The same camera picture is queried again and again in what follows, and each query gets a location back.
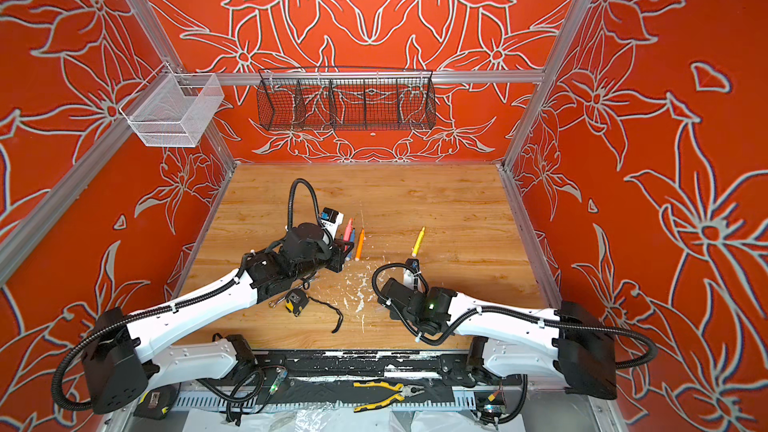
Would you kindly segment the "pink highlighter pen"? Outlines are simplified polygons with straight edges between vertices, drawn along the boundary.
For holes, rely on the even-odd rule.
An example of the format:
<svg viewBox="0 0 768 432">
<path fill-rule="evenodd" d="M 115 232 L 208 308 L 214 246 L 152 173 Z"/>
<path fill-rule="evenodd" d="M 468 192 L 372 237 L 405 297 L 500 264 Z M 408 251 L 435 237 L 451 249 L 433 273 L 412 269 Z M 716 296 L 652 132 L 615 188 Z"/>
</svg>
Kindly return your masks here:
<svg viewBox="0 0 768 432">
<path fill-rule="evenodd" d="M 353 232 L 353 218 L 350 218 L 347 222 L 344 234 L 343 234 L 343 240 L 345 242 L 349 241 Z"/>
</svg>

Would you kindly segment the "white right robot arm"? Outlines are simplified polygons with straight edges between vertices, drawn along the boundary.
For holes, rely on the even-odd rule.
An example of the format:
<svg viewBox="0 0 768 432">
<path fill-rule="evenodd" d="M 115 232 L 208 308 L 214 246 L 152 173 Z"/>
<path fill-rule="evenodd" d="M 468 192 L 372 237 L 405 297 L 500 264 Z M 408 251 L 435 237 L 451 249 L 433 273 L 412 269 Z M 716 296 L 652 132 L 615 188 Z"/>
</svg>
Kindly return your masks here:
<svg viewBox="0 0 768 432">
<path fill-rule="evenodd" d="M 412 285 L 394 277 L 381 283 L 380 275 L 393 267 L 377 268 L 371 279 L 391 318 L 433 347 L 453 336 L 472 338 L 479 347 L 474 367 L 493 377 L 539 378 L 567 393 L 614 400 L 618 371 L 644 366 L 658 354 L 649 337 L 606 326 L 574 302 L 533 310 L 483 301 L 429 286 L 414 260 L 400 266 Z"/>
</svg>

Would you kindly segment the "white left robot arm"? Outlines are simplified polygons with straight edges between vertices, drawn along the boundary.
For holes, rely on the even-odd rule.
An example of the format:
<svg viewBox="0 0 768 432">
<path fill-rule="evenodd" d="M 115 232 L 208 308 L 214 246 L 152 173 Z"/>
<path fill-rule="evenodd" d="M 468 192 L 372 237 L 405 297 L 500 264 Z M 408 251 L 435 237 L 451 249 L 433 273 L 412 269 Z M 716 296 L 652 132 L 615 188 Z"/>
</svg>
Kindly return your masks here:
<svg viewBox="0 0 768 432">
<path fill-rule="evenodd" d="M 322 269 L 340 272 L 353 247 L 334 238 L 331 229 L 302 223 L 266 248 L 245 253 L 237 268 L 213 283 L 130 314 L 120 307 L 107 310 L 55 369 L 54 404 L 103 415 L 152 388 L 185 381 L 180 371 L 196 356 L 175 351 L 176 342 L 288 292 Z"/>
</svg>

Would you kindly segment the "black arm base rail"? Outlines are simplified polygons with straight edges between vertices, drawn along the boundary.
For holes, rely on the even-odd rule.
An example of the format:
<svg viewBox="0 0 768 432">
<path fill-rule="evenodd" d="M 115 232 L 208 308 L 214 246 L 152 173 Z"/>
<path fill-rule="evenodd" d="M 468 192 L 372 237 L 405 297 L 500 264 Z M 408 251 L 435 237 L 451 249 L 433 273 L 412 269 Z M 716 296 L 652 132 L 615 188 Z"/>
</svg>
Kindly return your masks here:
<svg viewBox="0 0 768 432">
<path fill-rule="evenodd" d="M 435 380 L 449 386 L 498 385 L 501 379 L 466 351 L 256 350 L 257 363 L 280 365 L 291 378 L 321 380 Z"/>
</svg>

